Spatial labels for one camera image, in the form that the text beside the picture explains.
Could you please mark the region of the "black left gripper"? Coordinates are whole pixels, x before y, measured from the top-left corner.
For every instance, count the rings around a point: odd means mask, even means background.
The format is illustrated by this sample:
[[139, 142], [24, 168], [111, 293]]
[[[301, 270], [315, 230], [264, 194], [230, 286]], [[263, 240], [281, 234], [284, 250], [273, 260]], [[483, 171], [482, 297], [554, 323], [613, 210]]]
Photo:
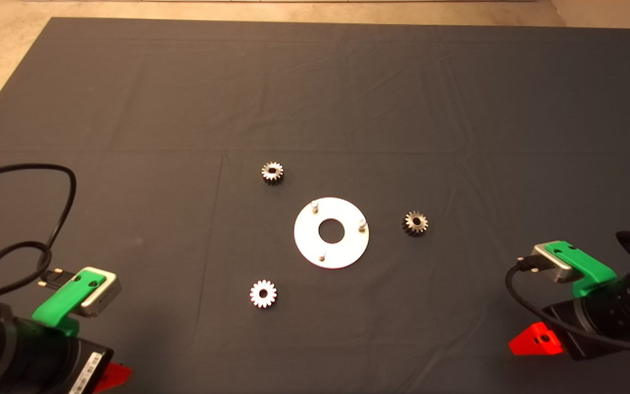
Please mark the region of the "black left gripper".
[[52, 340], [55, 373], [53, 393], [102, 393], [127, 383], [132, 369], [110, 363], [111, 347], [60, 335]]

